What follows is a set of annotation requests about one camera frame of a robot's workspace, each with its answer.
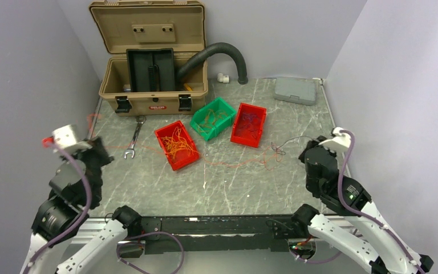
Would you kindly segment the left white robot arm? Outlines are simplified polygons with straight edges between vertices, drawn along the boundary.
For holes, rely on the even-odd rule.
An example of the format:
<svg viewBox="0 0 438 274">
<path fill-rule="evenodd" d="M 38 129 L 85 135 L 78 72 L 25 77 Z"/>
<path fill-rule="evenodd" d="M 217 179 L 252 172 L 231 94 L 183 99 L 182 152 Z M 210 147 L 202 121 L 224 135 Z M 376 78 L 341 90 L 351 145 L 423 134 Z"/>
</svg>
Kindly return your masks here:
<svg viewBox="0 0 438 274">
<path fill-rule="evenodd" d="M 117 208 L 104 228 L 69 259 L 62 257 L 102 200 L 102 168 L 114 158 L 101 137 L 63 146 L 57 137 L 43 145 L 60 153 L 61 166 L 50 180 L 48 199 L 40 205 L 31 226 L 28 254 L 21 273 L 83 273 L 118 242 L 143 232 L 142 216 L 131 207 Z"/>
</svg>

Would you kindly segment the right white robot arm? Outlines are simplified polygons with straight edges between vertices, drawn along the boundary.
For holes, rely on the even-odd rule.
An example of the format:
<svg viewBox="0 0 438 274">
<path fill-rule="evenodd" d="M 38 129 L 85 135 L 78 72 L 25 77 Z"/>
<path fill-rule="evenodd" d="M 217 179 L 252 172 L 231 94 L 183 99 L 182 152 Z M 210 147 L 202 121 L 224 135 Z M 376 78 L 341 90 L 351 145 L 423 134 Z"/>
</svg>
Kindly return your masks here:
<svg viewBox="0 0 438 274">
<path fill-rule="evenodd" d="M 308 234 L 328 242 L 367 273 L 428 273 L 434 262 L 415 252 L 398 237 L 377 209 L 367 190 L 338 168 L 343 140 L 319 136 L 307 142 L 298 159 L 305 165 L 306 189 L 328 209 L 360 232 L 353 235 L 316 208 L 303 204 L 291 217 L 295 235 Z"/>
</svg>

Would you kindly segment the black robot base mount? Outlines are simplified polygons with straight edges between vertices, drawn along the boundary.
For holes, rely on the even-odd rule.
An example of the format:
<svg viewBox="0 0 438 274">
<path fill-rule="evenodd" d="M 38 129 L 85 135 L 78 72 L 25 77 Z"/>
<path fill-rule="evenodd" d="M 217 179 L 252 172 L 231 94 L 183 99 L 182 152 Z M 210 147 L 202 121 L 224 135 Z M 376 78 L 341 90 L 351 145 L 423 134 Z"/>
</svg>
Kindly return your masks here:
<svg viewBox="0 0 438 274">
<path fill-rule="evenodd" d="M 124 243 L 139 243 L 147 255 L 165 252 L 287 252 L 311 240 L 292 215 L 144 216 L 125 230 Z"/>
</svg>

